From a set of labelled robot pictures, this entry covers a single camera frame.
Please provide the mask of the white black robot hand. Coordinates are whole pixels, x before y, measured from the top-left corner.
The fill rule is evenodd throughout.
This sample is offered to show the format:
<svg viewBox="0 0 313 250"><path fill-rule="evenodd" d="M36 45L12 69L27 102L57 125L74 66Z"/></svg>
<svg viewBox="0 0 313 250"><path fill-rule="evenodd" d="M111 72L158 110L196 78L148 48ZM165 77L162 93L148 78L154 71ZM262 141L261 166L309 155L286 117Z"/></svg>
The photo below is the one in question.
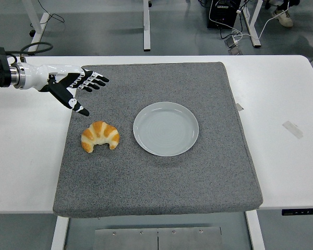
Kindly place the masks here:
<svg viewBox="0 0 313 250"><path fill-rule="evenodd" d="M88 110L76 100L69 89L92 92L109 82L105 76L79 66L47 64L37 67L22 63L21 68L25 71L21 89L34 88L39 92L49 92L65 107L84 116L89 116Z"/></svg>

